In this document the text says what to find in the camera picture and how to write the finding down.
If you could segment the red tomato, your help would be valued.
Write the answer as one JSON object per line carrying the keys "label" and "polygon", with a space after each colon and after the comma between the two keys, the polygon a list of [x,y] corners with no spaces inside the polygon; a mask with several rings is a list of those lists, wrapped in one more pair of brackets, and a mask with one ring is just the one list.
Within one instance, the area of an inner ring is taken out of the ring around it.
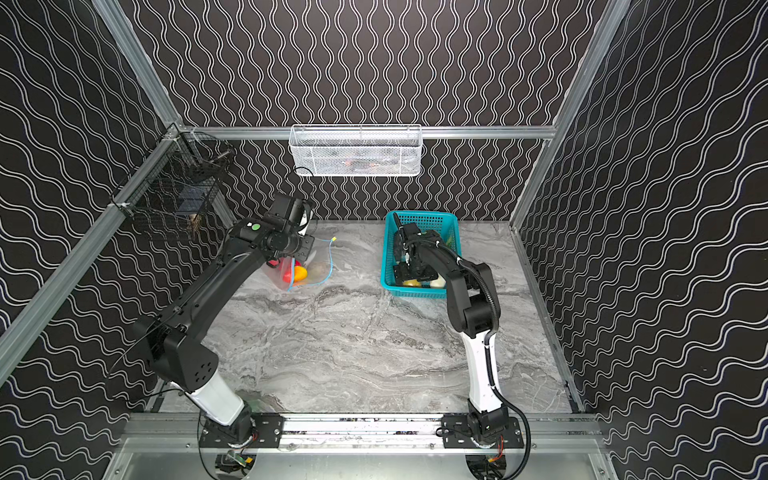
{"label": "red tomato", "polygon": [[265,263],[266,274],[273,280],[290,283],[293,279],[294,261],[292,258],[270,260]]}

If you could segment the small orange fruit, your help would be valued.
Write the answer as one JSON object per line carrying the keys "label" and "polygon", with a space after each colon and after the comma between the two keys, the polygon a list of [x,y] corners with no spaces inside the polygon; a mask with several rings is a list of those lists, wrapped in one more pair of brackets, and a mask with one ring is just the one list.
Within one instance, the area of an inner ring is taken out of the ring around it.
{"label": "small orange fruit", "polygon": [[288,282],[301,282],[308,276],[308,271],[303,266],[295,266],[290,269],[287,274]]}

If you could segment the clear zip top bag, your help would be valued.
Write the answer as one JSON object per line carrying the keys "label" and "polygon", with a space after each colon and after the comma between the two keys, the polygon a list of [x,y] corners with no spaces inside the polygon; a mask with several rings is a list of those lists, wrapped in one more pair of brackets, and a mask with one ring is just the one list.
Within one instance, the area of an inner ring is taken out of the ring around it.
{"label": "clear zip top bag", "polygon": [[292,257],[271,260],[261,267],[261,271],[281,291],[322,285],[335,269],[333,252],[336,242],[336,237],[316,239],[306,261]]}

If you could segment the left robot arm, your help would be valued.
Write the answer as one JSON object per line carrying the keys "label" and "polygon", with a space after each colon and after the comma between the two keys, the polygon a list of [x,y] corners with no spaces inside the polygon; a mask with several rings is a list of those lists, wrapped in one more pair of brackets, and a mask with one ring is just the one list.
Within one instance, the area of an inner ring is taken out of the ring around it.
{"label": "left robot arm", "polygon": [[243,423],[249,408],[223,380],[218,355],[203,339],[255,271],[284,258],[307,259],[314,243],[306,233],[313,209],[309,200],[278,194],[265,214],[235,221],[200,277],[171,305],[135,324],[135,351],[147,367],[220,426]]}

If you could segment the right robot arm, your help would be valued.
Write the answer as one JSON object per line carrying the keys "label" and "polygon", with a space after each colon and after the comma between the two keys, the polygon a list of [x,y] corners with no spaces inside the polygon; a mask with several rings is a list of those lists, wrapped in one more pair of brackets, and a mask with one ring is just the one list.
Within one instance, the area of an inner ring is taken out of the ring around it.
{"label": "right robot arm", "polygon": [[449,323],[467,355],[470,414],[480,419],[504,412],[495,359],[501,307],[490,267],[464,258],[434,230],[404,222],[398,214],[393,221],[395,283],[425,287],[436,281],[445,292]]}

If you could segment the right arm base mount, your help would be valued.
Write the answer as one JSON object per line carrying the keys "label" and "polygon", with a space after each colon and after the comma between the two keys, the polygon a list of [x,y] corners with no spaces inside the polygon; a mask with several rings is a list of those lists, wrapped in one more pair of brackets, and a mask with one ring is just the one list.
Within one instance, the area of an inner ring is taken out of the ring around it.
{"label": "right arm base mount", "polygon": [[525,445],[523,429],[512,416],[488,419],[471,413],[445,414],[435,434],[447,449],[492,449],[500,440],[505,448],[522,449]]}

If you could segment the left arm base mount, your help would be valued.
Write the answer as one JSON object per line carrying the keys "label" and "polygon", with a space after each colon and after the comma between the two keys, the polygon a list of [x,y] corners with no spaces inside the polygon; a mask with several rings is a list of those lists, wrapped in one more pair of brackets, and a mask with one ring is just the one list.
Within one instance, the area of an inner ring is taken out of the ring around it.
{"label": "left arm base mount", "polygon": [[252,413],[249,420],[241,415],[231,426],[206,419],[199,434],[199,445],[203,448],[277,448],[285,420],[277,413]]}

